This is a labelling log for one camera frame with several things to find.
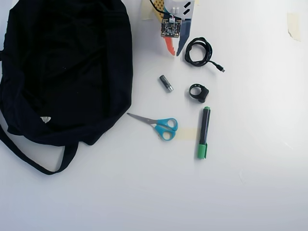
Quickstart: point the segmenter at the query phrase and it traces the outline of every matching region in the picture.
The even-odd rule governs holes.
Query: blue plastic piece
[[[185,19],[182,21],[181,25],[181,31],[180,31],[180,41],[179,41],[179,48],[177,52],[177,56],[179,56],[189,39],[189,36],[191,34],[191,25],[192,25],[192,20],[191,19]]]
[[[170,126],[168,122],[172,120],[174,122],[174,127]],[[157,121],[157,125],[154,127],[154,129],[158,132],[158,134],[161,136],[161,138],[165,141],[170,141],[172,140],[175,135],[176,131],[178,130],[178,122],[174,118],[169,118],[169,119],[159,119]],[[164,133],[169,133],[169,139],[166,139],[164,137]]]
[[[168,122],[169,122],[170,120],[173,121],[174,127],[171,127],[171,126],[168,124]],[[178,124],[177,120],[174,119],[174,118],[159,119],[159,120],[157,121],[157,125],[161,125],[161,126],[163,126],[163,127],[169,128],[169,129],[172,130],[172,131],[177,131],[178,128],[179,128],[179,124]]]

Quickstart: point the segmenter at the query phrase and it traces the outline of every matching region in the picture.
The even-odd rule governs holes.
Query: black ring
[[[201,92],[200,92],[199,95],[193,95],[192,94],[192,89],[194,89],[194,88],[200,88],[201,89]],[[194,99],[197,99],[199,102],[204,103],[207,95],[209,94],[209,90],[206,89],[205,86],[196,83],[196,84],[192,84],[191,87],[189,88],[189,94]]]

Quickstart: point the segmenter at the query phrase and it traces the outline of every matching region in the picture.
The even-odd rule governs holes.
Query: tape strip
[[[287,18],[289,35],[294,40],[301,41],[299,30],[299,15],[297,13],[288,13]]]
[[[149,0],[142,0],[141,2],[141,19],[150,20],[153,11],[153,6]]]
[[[195,141],[197,139],[197,135],[197,128],[179,128],[174,139],[181,141]]]

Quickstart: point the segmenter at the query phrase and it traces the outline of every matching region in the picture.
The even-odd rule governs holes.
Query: black cable
[[[157,12],[162,13],[162,14],[165,14],[165,15],[169,15],[169,16],[172,16],[172,17],[178,19],[178,20],[179,20],[179,19],[181,20],[181,18],[179,18],[179,17],[173,16],[173,15],[170,14],[170,13],[167,13],[167,12],[164,12],[164,11],[159,10],[159,9],[154,5],[154,3],[152,2],[152,0],[150,0],[150,2],[151,2],[151,4],[152,4],[153,8],[154,8]]]
[[[200,60],[200,61],[193,61],[191,59],[191,56],[190,56],[190,51],[192,50],[192,47],[194,45],[200,45],[202,46],[204,49],[205,49],[205,56],[203,58],[203,60]],[[205,64],[207,63],[212,63],[219,71],[221,72],[225,72],[225,69],[211,61],[211,57],[212,57],[212,54],[213,54],[213,49],[212,49],[212,46],[211,44],[209,44],[205,38],[203,37],[200,37],[200,38],[195,38],[194,40],[192,40],[188,45],[187,45],[187,48],[186,48],[186,54],[185,54],[185,60],[190,63],[191,65],[193,66],[204,66]]]

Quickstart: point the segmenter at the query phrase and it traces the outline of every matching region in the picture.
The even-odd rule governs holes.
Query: orange plastic piece
[[[172,38],[164,38],[164,39],[165,39],[165,41],[166,41],[168,51],[169,51],[173,56],[175,56],[175,50],[174,50],[174,47],[173,47]]]

